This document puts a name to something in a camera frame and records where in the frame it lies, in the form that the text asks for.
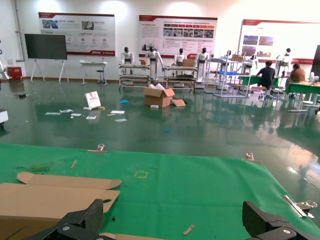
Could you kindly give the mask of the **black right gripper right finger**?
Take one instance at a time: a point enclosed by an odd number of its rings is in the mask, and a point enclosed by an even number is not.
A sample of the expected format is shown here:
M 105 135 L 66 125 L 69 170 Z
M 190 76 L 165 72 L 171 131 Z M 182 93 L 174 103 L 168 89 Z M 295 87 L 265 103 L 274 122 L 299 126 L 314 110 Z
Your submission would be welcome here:
M 318 240 L 286 218 L 260 210 L 252 201 L 242 203 L 242 224 L 251 240 Z

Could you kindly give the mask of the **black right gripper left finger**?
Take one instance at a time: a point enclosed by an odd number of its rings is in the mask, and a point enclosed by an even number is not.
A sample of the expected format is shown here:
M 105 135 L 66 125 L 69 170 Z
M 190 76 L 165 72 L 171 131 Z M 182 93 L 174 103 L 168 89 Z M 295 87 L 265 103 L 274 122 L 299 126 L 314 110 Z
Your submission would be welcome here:
M 103 200 L 67 213 L 56 225 L 32 236 L 33 240 L 94 240 L 103 223 Z

